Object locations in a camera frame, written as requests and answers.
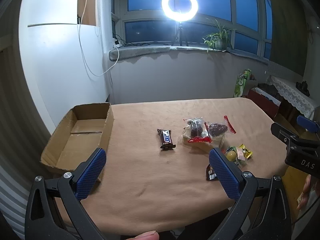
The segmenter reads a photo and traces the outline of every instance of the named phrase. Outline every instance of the snickers bar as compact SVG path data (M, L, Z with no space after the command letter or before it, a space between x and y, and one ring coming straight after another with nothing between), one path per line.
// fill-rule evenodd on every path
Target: snickers bar
M171 130L162 130L162 129L157 129L158 134L160 135L161 138L161 149L167 150L169 148L175 148L176 145L172 143L171 139Z

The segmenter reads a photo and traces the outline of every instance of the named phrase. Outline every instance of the lace tablecloth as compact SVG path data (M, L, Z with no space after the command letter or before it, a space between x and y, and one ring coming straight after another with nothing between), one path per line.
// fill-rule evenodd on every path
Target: lace tablecloth
M267 80L267 84L274 85L284 99L297 108L306 118L313 120L315 109L319 107L319 104L302 94L296 88L296 84L294 82L270 76Z

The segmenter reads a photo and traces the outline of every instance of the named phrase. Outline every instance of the window sill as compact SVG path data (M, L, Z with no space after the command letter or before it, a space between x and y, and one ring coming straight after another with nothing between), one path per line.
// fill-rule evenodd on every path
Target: window sill
M256 60L258 62L261 62L265 65L268 65L269 60L266 58L258 57L257 55L254 55L252 53L237 50L237 49L230 49L228 48L225 51L221 50L214 50L214 49L208 49L207 47L201 47L201 45L197 46L168 46L168 45L148 45L148 46L128 46L128 47L121 47L119 48L119 60L125 60L129 58L134 57L140 57L144 55L150 55L150 54L157 54L157 53L165 53L169 52L170 50L176 50L176 51L205 51L208 53L212 52L221 52L221 53L230 53L238 57L244 57L244 58L250 58L253 60ZM117 49L112 49L109 52L109 59L111 61L116 61L118 58L118 51Z

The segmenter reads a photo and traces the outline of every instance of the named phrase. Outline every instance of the ring light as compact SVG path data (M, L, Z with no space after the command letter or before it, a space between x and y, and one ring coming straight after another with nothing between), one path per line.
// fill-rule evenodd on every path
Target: ring light
M197 0L190 0L191 10L187 13L174 12L169 7L169 0L162 0L162 9L167 17L177 22L183 22L191 20L198 11L198 2Z

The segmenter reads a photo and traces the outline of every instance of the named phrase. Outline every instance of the chocolate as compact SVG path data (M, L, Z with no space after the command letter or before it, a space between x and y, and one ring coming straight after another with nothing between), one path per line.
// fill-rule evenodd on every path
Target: chocolate
M191 120L187 124L191 126L191 138L201 137L203 129L198 121Z
M162 129L157 129L158 134L160 135L161 138L161 149L167 150L167 149L172 149L175 148L176 145L172 143L171 139L171 130L162 130Z
M213 168L209 164L206 169L206 180L214 180L216 177L217 175L215 174Z
M209 125L209 133L212 137L219 136L228 131L228 127L220 123L212 123Z

